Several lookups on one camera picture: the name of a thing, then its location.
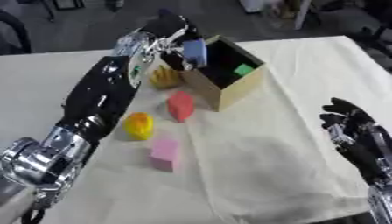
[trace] toy block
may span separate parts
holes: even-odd
[[[152,144],[150,160],[156,169],[166,172],[173,172],[178,165],[179,143],[169,137],[159,138]]]
[[[178,91],[167,100],[167,107],[171,115],[182,123],[193,113],[193,98],[183,91]]]

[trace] green block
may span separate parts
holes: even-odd
[[[234,70],[234,73],[243,77],[247,74],[250,74],[253,70],[255,70],[253,67],[241,64]]]

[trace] pink cube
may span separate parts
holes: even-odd
[[[177,148],[179,143],[169,137],[153,141],[150,159],[152,166],[166,172],[173,172],[177,166]]]

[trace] yellow ball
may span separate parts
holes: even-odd
[[[152,136],[153,123],[151,115],[137,112],[125,119],[123,127],[134,139],[147,140]]]

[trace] red cube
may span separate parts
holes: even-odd
[[[178,91],[167,100],[171,115],[180,123],[193,113],[193,98],[184,91]]]

